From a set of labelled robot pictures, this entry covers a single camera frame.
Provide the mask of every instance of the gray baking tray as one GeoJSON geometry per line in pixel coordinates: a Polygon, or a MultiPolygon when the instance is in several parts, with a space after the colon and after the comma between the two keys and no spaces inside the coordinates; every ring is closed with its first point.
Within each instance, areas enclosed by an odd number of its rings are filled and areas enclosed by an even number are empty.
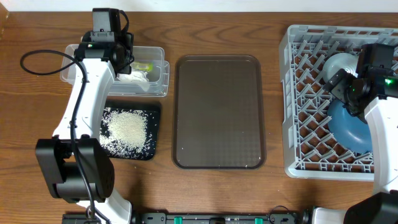
{"type": "Polygon", "coordinates": [[[194,55],[176,67],[173,161],[256,169],[266,160],[261,69],[250,55],[194,55]]]}

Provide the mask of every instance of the green object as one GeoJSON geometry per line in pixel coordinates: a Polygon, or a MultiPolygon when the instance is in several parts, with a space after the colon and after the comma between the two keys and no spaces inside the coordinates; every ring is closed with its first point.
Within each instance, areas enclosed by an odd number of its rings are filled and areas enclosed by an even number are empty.
{"type": "Polygon", "coordinates": [[[254,224],[262,224],[262,218],[255,218],[254,224]]]}
{"type": "Polygon", "coordinates": [[[390,85],[392,83],[392,80],[386,78],[386,83],[387,85],[390,85]]]}
{"type": "Polygon", "coordinates": [[[135,70],[143,71],[143,72],[151,72],[154,69],[153,63],[142,63],[142,62],[133,62],[131,67],[135,70]]]}
{"type": "Polygon", "coordinates": [[[174,224],[182,224],[182,217],[174,217],[174,224]]]}

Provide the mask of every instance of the white wall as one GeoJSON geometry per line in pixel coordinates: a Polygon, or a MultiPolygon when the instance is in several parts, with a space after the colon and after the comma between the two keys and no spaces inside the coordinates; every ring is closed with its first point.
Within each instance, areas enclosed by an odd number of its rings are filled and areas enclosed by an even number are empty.
{"type": "Polygon", "coordinates": [[[0,0],[8,11],[398,12],[398,0],[0,0]]]}

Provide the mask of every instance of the table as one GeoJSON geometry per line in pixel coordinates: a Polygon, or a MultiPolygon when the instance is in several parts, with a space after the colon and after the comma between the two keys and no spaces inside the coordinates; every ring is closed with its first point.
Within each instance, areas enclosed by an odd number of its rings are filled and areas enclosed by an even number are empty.
{"type": "MultiPolygon", "coordinates": [[[[278,46],[291,24],[398,27],[397,14],[130,12],[134,45],[158,46],[170,62],[169,94],[151,161],[112,159],[115,187],[139,212],[267,213],[276,205],[301,212],[312,205],[347,209],[371,195],[370,182],[292,179],[283,166],[284,107],[278,46]],[[261,63],[266,163],[258,170],[182,170],[171,158],[175,64],[184,55],[249,54],[261,63]]],[[[53,199],[35,158],[39,138],[50,138],[72,86],[58,75],[24,72],[19,59],[37,49],[64,51],[92,29],[90,12],[12,12],[0,41],[0,223],[59,223],[83,209],[53,199]]],[[[62,58],[38,55],[36,71],[58,69],[62,58]]]]}

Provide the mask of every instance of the white dish rack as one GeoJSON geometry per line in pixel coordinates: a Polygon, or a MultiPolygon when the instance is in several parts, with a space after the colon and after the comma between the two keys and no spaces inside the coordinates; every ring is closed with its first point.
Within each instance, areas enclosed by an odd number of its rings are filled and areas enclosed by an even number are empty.
{"type": "MultiPolygon", "coordinates": [[[[363,44],[398,44],[398,29],[292,25],[279,45],[284,89],[284,166],[290,177],[373,181],[372,153],[340,145],[328,130],[334,97],[323,91],[323,64],[334,54],[359,54],[363,44]]],[[[392,69],[398,72],[398,49],[392,69]]]]}

